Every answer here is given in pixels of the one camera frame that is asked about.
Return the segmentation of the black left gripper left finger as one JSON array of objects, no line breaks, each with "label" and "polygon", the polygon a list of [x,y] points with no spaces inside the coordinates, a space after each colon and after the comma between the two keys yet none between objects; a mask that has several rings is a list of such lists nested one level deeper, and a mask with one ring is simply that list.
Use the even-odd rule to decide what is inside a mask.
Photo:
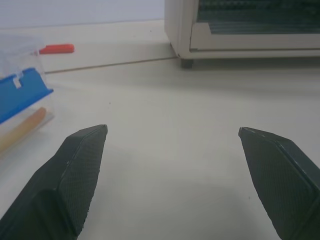
[{"label": "black left gripper left finger", "polygon": [[98,182],[108,127],[69,135],[0,219],[2,240],[76,240]]}]

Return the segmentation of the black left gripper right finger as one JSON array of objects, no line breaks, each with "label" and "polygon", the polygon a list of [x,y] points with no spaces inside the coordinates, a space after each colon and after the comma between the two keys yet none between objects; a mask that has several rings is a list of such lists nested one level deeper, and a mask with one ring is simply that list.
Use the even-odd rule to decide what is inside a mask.
[{"label": "black left gripper right finger", "polygon": [[257,195],[282,240],[320,238],[320,169],[290,139],[238,132]]}]

